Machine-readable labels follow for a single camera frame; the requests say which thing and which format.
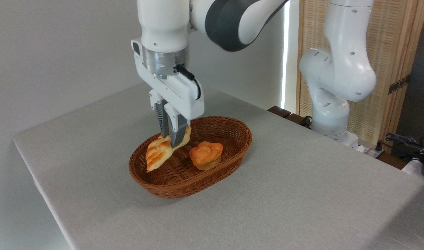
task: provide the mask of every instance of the croissant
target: croissant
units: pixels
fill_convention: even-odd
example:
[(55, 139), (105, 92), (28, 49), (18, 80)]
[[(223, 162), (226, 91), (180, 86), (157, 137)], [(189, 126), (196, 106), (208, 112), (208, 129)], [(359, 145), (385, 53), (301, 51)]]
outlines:
[(176, 147), (172, 148), (170, 144), (170, 135), (159, 137), (150, 142), (147, 147), (146, 161), (147, 161), (147, 173), (159, 168), (167, 159), (172, 156), (175, 150), (187, 144), (190, 140), (191, 127), (188, 126), (185, 128), (185, 134), (183, 141)]
[(199, 170), (209, 170), (219, 164), (222, 152), (222, 144), (203, 141), (198, 147), (190, 150), (189, 156), (196, 168)]

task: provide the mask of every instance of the light strip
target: light strip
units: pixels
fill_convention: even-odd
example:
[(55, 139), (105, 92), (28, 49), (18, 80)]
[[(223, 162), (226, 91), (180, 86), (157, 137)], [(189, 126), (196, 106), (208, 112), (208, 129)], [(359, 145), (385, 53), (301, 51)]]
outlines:
[(281, 82), (281, 108), (284, 109), (286, 102), (286, 64), (288, 62), (289, 43), (289, 8), (290, 1), (284, 5), (284, 42), (283, 42), (283, 77)]

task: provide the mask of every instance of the gray tablecloth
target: gray tablecloth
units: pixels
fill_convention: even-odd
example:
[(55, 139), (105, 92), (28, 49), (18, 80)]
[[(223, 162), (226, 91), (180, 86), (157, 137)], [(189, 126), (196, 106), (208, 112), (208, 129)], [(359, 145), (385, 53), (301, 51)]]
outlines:
[(253, 144), (231, 176), (166, 200), (128, 160), (158, 133), (141, 84), (15, 137), (78, 250), (424, 249), (424, 181), (205, 88), (205, 116), (237, 118)]

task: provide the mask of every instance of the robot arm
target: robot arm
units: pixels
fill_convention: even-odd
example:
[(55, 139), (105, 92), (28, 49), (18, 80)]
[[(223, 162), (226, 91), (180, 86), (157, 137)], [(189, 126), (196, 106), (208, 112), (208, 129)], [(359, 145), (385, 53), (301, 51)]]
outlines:
[(373, 0), (330, 0), (325, 35), (331, 49), (310, 49), (300, 61), (312, 98), (312, 130), (356, 148), (347, 132), (347, 100), (372, 93), (375, 73), (366, 53), (366, 30)]
[(132, 40), (136, 69), (147, 82), (172, 147), (180, 144), (190, 120), (204, 113), (201, 84), (186, 69), (189, 33), (200, 30), (227, 51), (250, 45), (288, 0), (138, 0), (141, 38)]
[(191, 24), (227, 51), (249, 46), (288, 0), (191, 0)]

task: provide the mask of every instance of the cable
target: cable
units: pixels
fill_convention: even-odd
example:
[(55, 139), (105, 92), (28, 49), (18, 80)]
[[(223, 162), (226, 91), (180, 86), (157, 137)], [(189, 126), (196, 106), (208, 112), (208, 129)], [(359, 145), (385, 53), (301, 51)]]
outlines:
[(199, 87), (199, 83), (196, 81), (194, 74), (190, 73), (184, 66), (182, 65), (176, 65), (175, 69), (180, 72), (181, 74), (183, 74), (183, 76), (185, 76), (187, 79), (189, 79), (190, 81), (194, 81), (196, 84), (196, 87), (198, 88), (198, 96), (196, 97), (196, 100), (198, 100), (199, 98), (201, 98), (201, 88)]
[(410, 152), (405, 152), (405, 151), (402, 151), (402, 150), (397, 149), (396, 147), (393, 147), (391, 145), (388, 145), (388, 144), (384, 143), (383, 141), (379, 141), (379, 142), (381, 144), (383, 144), (384, 146), (389, 147), (390, 149), (393, 149), (393, 150), (395, 150), (397, 152), (400, 152), (400, 153), (405, 154), (405, 155), (412, 156), (413, 158), (418, 158), (419, 160), (424, 160), (424, 155), (416, 155), (416, 154), (413, 154), (413, 153), (410, 153)]

